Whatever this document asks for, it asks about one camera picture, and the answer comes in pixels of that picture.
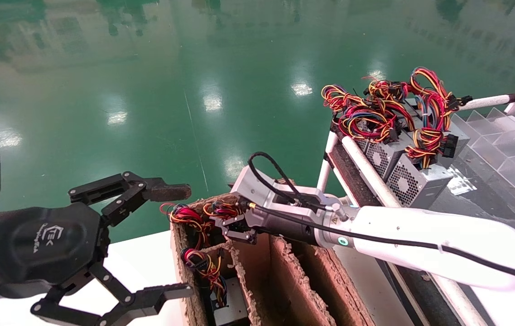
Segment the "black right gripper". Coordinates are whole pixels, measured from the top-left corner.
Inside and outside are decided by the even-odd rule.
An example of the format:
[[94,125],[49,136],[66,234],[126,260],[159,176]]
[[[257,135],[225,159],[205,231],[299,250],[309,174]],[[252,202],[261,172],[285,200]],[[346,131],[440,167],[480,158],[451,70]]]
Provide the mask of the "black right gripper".
[[[223,235],[232,241],[255,245],[257,233],[267,233],[320,246],[315,236],[315,229],[310,225],[298,222],[298,220],[309,224],[320,222],[321,218],[312,209],[289,205],[269,205],[267,207],[242,205],[241,207],[245,209],[245,212],[220,211],[214,215],[215,227],[222,228]],[[236,225],[244,220],[248,227]]]

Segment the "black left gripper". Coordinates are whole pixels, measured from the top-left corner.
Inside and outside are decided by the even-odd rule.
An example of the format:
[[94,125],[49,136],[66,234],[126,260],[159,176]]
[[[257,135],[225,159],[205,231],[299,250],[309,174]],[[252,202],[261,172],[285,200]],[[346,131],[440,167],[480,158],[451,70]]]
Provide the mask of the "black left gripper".
[[[0,212],[0,298],[48,292],[30,310],[40,320],[59,326],[127,326],[158,315],[167,301],[194,294],[188,283],[131,293],[99,263],[110,245],[106,225],[115,227],[148,201],[185,200],[192,194],[189,184],[167,184],[161,177],[126,171],[71,188],[68,194],[73,204],[66,207]],[[101,215],[89,207],[111,198]],[[60,305],[65,295],[81,288],[81,281],[93,279],[118,301],[109,312],[101,316]]]

